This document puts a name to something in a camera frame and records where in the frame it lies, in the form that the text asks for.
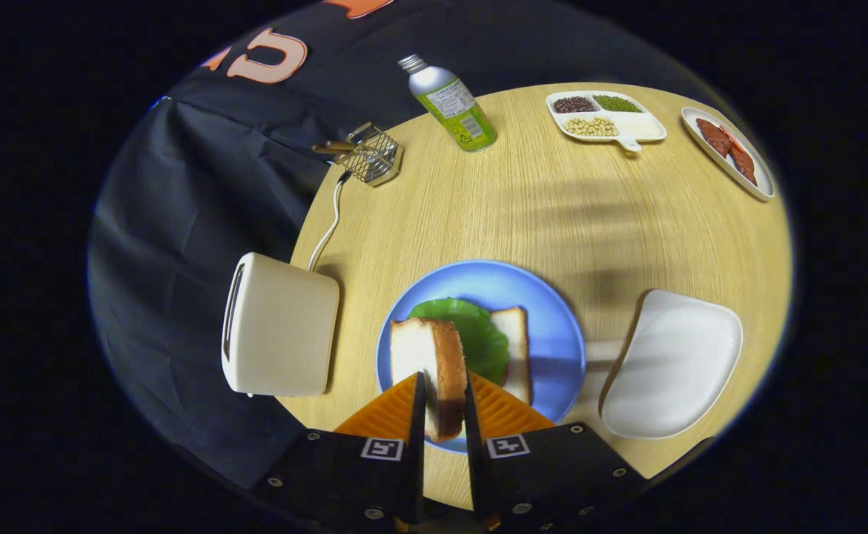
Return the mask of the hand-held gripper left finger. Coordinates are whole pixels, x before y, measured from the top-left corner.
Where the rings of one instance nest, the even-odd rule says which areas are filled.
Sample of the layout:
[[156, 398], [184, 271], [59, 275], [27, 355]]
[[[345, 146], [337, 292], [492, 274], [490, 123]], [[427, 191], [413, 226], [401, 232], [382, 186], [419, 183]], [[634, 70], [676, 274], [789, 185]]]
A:
[[251, 497], [311, 531], [409, 530], [423, 511], [425, 408], [414, 373], [332, 432], [300, 432]]

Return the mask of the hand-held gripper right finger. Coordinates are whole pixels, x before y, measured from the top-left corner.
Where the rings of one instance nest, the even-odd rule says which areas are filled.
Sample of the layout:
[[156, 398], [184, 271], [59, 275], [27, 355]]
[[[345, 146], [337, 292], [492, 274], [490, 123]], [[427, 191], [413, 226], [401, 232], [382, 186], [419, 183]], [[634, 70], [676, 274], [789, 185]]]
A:
[[487, 532], [582, 532], [649, 487], [586, 423], [553, 423], [474, 372], [465, 417], [472, 506]]

